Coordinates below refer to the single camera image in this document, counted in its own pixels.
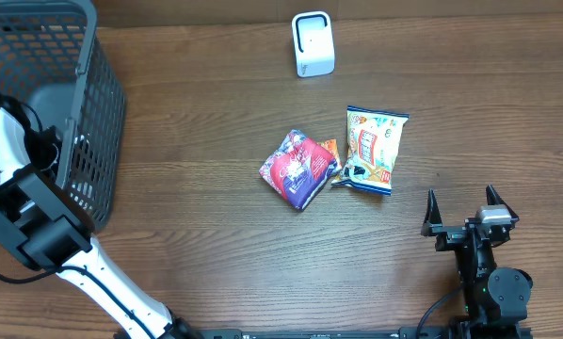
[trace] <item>snack bag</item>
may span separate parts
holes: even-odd
[[[303,210],[336,169],[336,159],[299,130],[292,130],[259,172],[292,206]]]
[[[348,158],[331,184],[391,195],[394,161],[403,124],[408,119],[409,114],[349,106],[346,111]]]
[[[328,152],[334,156],[334,159],[336,159],[336,168],[334,169],[332,175],[337,174],[342,169],[342,164],[340,163],[340,154],[338,153],[338,144],[336,144],[336,139],[319,142],[319,146],[328,150]]]

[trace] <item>wooden table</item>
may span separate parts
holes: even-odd
[[[563,339],[563,15],[333,29],[336,71],[302,80],[289,24],[102,30],[128,95],[107,252],[198,328],[394,329],[458,283],[419,235],[427,190],[459,224],[492,183],[522,218],[495,258],[535,279],[524,325]],[[394,194],[326,187],[299,213],[258,169],[292,128],[345,154],[347,105],[411,113]],[[1,249],[0,267],[26,274]],[[58,278],[0,283],[0,338],[117,328]]]

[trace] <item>gray plastic basket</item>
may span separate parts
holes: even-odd
[[[100,230],[112,208],[125,97],[96,26],[89,0],[0,0],[0,92],[34,107],[45,128],[56,127],[56,184]]]

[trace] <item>small white box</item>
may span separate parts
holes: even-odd
[[[328,13],[300,13],[292,19],[297,74],[300,77],[331,73],[334,70],[334,41]]]

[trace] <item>pink and purple snack package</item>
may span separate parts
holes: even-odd
[[[259,172],[286,201],[303,210],[336,170],[333,154],[292,130]]]

